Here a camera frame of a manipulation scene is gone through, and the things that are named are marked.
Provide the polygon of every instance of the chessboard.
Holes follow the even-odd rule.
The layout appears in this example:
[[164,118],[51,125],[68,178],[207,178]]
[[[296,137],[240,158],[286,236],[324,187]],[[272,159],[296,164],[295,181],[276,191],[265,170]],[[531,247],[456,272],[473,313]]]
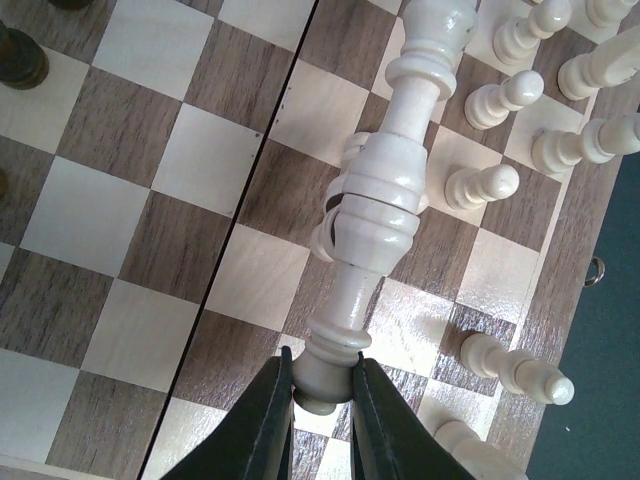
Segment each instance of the chessboard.
[[[523,468],[544,407],[468,373],[456,349],[476,330],[559,362],[619,159],[547,176],[532,139],[635,112],[640,97],[637,76],[579,102],[560,93],[563,62],[640,23],[636,7],[595,28],[584,0],[572,4],[567,28],[506,66],[493,32],[535,4],[479,2],[457,90],[424,142],[430,205],[366,321],[365,356],[418,417],[438,399]],[[403,9],[94,0],[65,12],[0,1],[0,19],[50,61],[33,90],[0,85],[0,477],[158,479],[267,358],[283,345],[301,352],[335,274],[309,238],[344,140],[381,124]],[[526,69],[544,78],[542,98],[473,129],[467,95]],[[500,163],[519,173],[515,195],[448,207],[452,171]],[[326,417],[296,407],[294,478],[350,478],[348,419],[348,405]]]

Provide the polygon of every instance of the black chess piece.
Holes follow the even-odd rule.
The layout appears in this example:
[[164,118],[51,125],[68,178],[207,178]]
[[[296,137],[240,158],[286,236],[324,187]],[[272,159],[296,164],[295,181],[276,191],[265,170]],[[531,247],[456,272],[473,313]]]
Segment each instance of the black chess piece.
[[40,85],[49,74],[49,59],[33,38],[0,21],[0,82],[17,90]]
[[89,5],[93,0],[49,0],[54,7],[64,10],[80,10]]

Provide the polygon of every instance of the large white chess piece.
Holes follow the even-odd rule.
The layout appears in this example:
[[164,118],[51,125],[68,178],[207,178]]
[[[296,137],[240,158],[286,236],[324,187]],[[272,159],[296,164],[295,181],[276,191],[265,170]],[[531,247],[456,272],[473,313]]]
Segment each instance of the large white chess piece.
[[474,478],[527,480],[525,473],[492,445],[483,442],[466,423],[451,420],[435,433],[435,440]]
[[487,202],[513,195],[520,184],[518,171],[511,165],[495,165],[478,170],[463,168],[447,179],[444,195],[454,210],[476,210]]
[[640,114],[587,123],[580,134],[558,130],[544,132],[533,142],[531,158],[547,174],[562,173],[583,158],[606,163],[616,155],[640,151]]
[[476,29],[476,0],[412,0],[403,20],[406,42],[385,71],[393,94],[380,131],[347,161],[341,192],[333,192],[316,244],[334,260],[336,281],[293,362],[294,399],[327,415],[353,396],[352,369],[371,344],[365,312],[379,280],[409,251],[424,193],[429,118],[456,89],[453,69]]
[[511,393],[524,394],[536,402],[566,405],[573,399],[573,383],[556,367],[525,350],[509,352],[499,340],[484,333],[464,341],[460,361],[476,375],[498,377]]
[[596,27],[606,28],[620,23],[638,0],[586,0],[587,16]]
[[544,80],[538,72],[518,72],[500,85],[483,85],[471,93],[465,101],[464,114],[473,128],[486,130],[504,122],[509,112],[534,103],[543,90]]
[[568,60],[558,72],[558,86],[569,100],[581,100],[603,87],[628,82],[640,69],[640,25]]
[[571,19],[569,0],[544,0],[527,18],[507,20],[493,36],[493,50],[501,62],[516,64],[532,55],[540,40],[551,37]]

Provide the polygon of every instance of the metal ring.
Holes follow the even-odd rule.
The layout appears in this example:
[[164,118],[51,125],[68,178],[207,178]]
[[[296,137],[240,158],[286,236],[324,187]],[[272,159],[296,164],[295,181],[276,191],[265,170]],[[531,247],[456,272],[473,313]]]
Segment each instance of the metal ring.
[[602,280],[602,278],[604,277],[605,268],[602,259],[593,257],[591,259],[591,265],[594,265],[596,267],[596,274],[584,281],[585,287],[593,287],[594,285],[600,283],[600,280]]

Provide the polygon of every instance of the dark teal surface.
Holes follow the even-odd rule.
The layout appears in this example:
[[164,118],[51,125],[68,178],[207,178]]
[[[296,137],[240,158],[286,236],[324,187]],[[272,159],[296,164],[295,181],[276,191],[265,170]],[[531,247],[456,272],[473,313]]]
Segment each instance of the dark teal surface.
[[576,395],[547,407],[531,480],[640,479],[639,212],[636,154],[622,163],[596,245],[605,277],[582,291],[560,362]]

